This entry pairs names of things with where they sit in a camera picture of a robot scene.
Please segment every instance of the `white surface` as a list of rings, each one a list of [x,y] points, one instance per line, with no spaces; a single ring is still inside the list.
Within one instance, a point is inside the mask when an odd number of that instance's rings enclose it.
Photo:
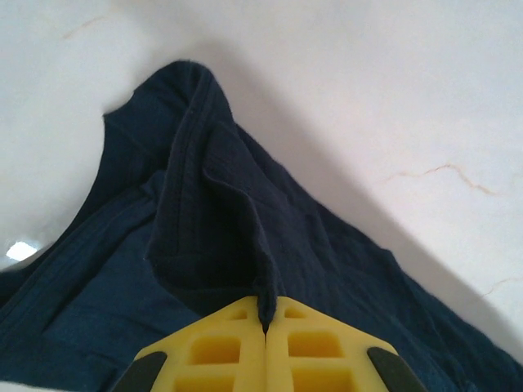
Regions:
[[[101,115],[189,57],[311,193],[523,361],[520,2],[26,0],[0,18],[2,254],[56,240]]]

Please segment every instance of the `garment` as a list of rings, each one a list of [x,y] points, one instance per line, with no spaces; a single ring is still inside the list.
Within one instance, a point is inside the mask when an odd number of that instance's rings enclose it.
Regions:
[[[257,295],[266,326],[290,296],[388,341],[428,390],[523,390],[520,365],[309,196],[187,61],[105,116],[78,216],[0,287],[5,381],[107,390],[141,347]]]

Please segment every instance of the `folded fabric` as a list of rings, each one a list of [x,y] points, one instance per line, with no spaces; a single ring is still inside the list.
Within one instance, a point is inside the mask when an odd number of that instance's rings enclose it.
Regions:
[[[137,351],[247,295],[290,296],[391,343],[431,391],[521,391],[523,369],[338,219],[175,62],[105,116],[92,191],[60,240],[0,275],[0,379],[107,390]]]

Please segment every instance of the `yellow plastic object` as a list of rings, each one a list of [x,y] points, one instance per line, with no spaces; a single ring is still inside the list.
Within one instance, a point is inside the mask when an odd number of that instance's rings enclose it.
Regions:
[[[279,297],[267,333],[266,391],[387,392],[367,355],[370,347],[396,354],[385,341]]]
[[[246,297],[157,341],[135,360],[166,353],[151,392],[263,392],[265,334]]]
[[[381,365],[369,349],[381,350]],[[286,297],[265,335],[257,298],[246,297],[140,351],[140,366],[115,391],[387,392],[385,382],[424,390],[396,356],[385,341]]]

